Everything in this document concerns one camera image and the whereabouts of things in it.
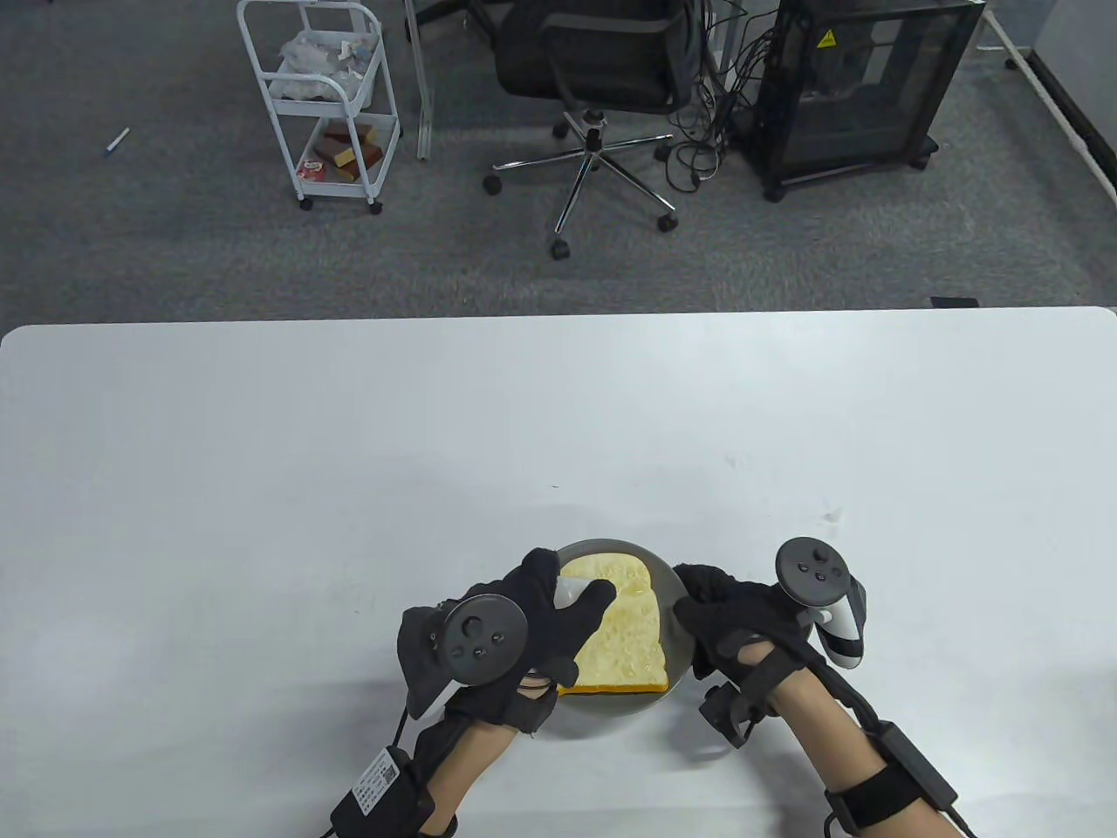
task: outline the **white cart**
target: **white cart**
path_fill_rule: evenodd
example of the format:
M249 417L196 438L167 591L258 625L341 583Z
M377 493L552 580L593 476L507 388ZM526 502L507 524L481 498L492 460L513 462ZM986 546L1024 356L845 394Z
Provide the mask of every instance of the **white cart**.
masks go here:
M245 22L245 9L251 3L283 3L285 6L297 6L303 18L303 32L311 36L316 42L341 46L342 41L354 40L360 37L372 36L374 45L373 55L361 85L352 99L347 98L342 86L334 79L308 73L294 73L288 66L287 59L279 65L275 73L260 67L260 60L252 44L252 36L248 31ZM307 8L312 9L341 9L350 12L352 28L345 31L327 31L312 29L307 17ZM264 104L268 108L271 117L271 126L275 128L276 139L279 141L279 150L283 159L287 163L287 172L290 174L292 185L298 198L299 207L309 210L314 206L312 196L335 196L350 198L364 198L369 202L369 210L375 216L383 209L378 200L380 190L383 188L388 170L391 168L392 158L395 154L395 145L400 139L400 118L395 111L395 94L392 91L392 76L388 72L388 58L384 55L384 40L380 27L380 21L360 2L342 2L338 0L240 0L237 3L237 21L240 23L240 34L245 38L245 47L248 49L248 57L252 61L252 69L256 70L256 80L260 85L260 93L264 96ZM371 107L373 89L376 78L383 78L384 91L388 94L388 105L390 112L386 114L372 113L365 111ZM318 82L328 85L337 95L337 102L317 101L295 101L277 98L277 85L285 82ZM303 153L297 161L292 160L290 151L287 149L287 141L279 123L280 116L316 116L317 124L311 132L311 139L303 149ZM371 168L365 168L364 155L356 154L356 164L360 178L352 183L341 180L331 180L332 172L327 173L325 181L304 180L298 175L302 165L307 160L316 160L314 145L318 142L326 125L332 120L344 120L349 125L350 141L355 150L361 149L361 141L357 134L357 125L370 125L375 131L376 144L381 146L384 156L376 161Z

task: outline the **gray plate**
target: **gray plate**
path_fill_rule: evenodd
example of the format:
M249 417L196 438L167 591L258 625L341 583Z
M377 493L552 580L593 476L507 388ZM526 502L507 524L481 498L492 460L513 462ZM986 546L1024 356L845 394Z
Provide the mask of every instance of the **gray plate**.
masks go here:
M659 600L659 642L667 659L667 693L675 689L690 668L695 654L695 639L682 630L675 619L671 607L687 596L682 580L671 570L671 565L655 553L627 541L613 539L590 539L570 544L558 551L558 564L565 565L574 559L595 553L624 553L634 555L651 573L651 590ZM662 698L667 693L564 695L560 701L564 706L594 716L624 716L639 713Z

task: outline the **bread slice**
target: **bread slice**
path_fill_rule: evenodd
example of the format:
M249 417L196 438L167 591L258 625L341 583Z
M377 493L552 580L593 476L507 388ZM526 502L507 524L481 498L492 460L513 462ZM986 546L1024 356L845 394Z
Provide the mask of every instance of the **bread slice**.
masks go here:
M558 694L666 693L659 601L645 563L624 553L595 553L574 559L561 574L608 579L617 587L617 599L605 610L601 628L574 658L577 683L569 689L560 687Z

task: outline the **velcro strap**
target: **velcro strap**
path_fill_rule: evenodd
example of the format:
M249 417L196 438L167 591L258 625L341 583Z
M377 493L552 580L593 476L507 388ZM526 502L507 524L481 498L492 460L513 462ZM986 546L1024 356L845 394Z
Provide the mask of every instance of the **velcro strap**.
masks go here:
M923 797L911 775L896 763L873 774L863 783L840 794L827 792L827 800L838 822L850 835L904 811Z
M803 666L801 660L795 660L776 646L767 657L753 667L746 678L737 684L737 688L750 705L763 707L767 704L767 697L772 691L780 686L787 676L802 669Z
M504 712L502 724L515 727L521 733L535 733L547 721L557 701L558 691L553 684L538 698L516 693Z

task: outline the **chrome chair leg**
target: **chrome chair leg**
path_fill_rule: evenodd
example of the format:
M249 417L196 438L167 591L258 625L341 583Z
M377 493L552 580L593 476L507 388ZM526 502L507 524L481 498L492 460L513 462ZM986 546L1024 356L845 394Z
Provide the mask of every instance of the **chrome chair leg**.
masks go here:
M674 134L660 134L659 136L641 136L638 140L622 140L619 143L605 143L602 151L620 151L622 149L632 149L637 145L648 145L649 143L661 143L667 140L672 139Z
M558 216L558 222L555 225L555 236L562 235L562 228L566 226L566 219L570 218L570 211L574 209L574 203L577 201L577 197L582 193L582 184L585 183L585 175L590 173L590 168L596 159L598 155L593 152L585 152L585 156L582 158L582 165L577 168L577 175L574 178L574 185L570 190L570 197L566 199L566 206L562 208L562 215Z
M624 180L629 184L636 187L638 190L640 190L641 192L643 192L646 196L648 196L649 198L651 198L653 201L659 201L660 204L662 204L667 209L668 212L675 212L675 207L671 204L670 201L668 201L666 198L663 198L661 194L659 194L659 192L657 192L651 187L649 187L647 183L645 183L642 180L640 180L634 174L632 174L632 172L630 172L628 169L626 169L624 166L622 166L620 163L618 163L611 156L609 156L608 154L602 153L601 154L601 162L604 163L607 166L609 166L613 172L615 172L617 174L619 174L622 180Z
M547 154L545 158L536 158L535 160L514 160L510 163L494 163L489 168L494 172L506 172L509 169L526 169L529 165L545 165L547 163L558 163L563 160L574 160L583 154L585 154L585 149L571 149L570 151L560 151L555 154Z

